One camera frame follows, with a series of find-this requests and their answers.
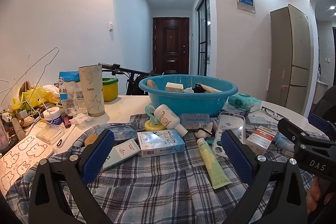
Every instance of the clear plastic case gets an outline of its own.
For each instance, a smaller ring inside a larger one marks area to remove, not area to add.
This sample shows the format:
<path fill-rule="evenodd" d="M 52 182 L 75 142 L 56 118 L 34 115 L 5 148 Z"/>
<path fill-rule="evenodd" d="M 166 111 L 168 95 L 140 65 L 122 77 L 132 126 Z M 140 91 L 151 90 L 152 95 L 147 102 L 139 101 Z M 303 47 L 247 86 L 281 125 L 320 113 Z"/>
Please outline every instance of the clear plastic case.
<path fill-rule="evenodd" d="M 64 134 L 65 128 L 63 126 L 47 123 L 45 127 L 36 134 L 36 137 L 46 144 L 53 145 Z"/>
<path fill-rule="evenodd" d="M 216 131 L 215 140 L 212 144 L 212 150 L 217 158 L 220 156 L 227 158 L 221 144 L 222 132 L 229 129 L 232 130 L 238 139 L 245 144 L 245 118 L 242 115 L 228 112 L 221 112 L 218 118 L 218 129 Z"/>

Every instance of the white bottle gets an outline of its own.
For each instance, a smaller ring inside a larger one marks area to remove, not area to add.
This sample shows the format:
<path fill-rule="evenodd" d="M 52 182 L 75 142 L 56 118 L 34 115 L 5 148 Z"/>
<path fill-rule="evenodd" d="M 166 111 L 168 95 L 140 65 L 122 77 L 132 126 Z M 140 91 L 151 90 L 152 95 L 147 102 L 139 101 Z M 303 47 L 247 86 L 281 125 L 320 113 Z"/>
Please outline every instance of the white bottle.
<path fill-rule="evenodd" d="M 187 134 L 188 130 L 180 124 L 180 118 L 172 112 L 166 105 L 160 105 L 155 111 L 154 116 L 162 123 L 167 129 L 175 129 L 181 137 Z"/>

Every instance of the yellow container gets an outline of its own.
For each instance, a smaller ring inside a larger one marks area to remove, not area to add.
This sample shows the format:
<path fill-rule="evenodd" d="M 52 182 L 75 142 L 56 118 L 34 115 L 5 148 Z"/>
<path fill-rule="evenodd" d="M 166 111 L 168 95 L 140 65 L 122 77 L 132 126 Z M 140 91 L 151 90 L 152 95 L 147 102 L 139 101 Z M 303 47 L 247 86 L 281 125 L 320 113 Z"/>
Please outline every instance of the yellow container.
<path fill-rule="evenodd" d="M 118 78 L 103 78 L 104 102 L 110 102 L 118 97 Z"/>

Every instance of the screw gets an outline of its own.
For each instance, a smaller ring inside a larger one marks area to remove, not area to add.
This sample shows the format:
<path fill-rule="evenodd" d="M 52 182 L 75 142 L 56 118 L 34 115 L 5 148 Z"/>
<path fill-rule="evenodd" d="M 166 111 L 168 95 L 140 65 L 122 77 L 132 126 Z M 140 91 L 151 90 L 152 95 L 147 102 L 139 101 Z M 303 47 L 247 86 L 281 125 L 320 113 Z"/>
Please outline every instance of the screw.
<path fill-rule="evenodd" d="M 292 165 L 296 165 L 296 160 L 291 158 L 291 159 L 289 159 L 289 163 L 292 164 Z"/>
<path fill-rule="evenodd" d="M 258 156 L 257 156 L 257 159 L 258 159 L 259 161 L 266 161 L 266 157 L 265 157 L 264 155 L 258 155 Z"/>
<path fill-rule="evenodd" d="M 40 160 L 40 165 L 45 165 L 47 163 L 47 159 Z"/>
<path fill-rule="evenodd" d="M 77 155 L 71 155 L 69 159 L 70 159 L 70 161 L 76 161 L 78 159 L 78 156 Z"/>

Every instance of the glass door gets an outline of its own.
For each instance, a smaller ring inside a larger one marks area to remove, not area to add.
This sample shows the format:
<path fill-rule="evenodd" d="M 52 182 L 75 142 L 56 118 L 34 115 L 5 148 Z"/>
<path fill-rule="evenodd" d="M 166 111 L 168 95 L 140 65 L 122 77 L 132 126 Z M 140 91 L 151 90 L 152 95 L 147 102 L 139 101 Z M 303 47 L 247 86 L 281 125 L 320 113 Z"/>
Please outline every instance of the glass door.
<path fill-rule="evenodd" d="M 210 65 L 210 0 L 202 0 L 198 9 L 198 75 L 207 75 Z"/>

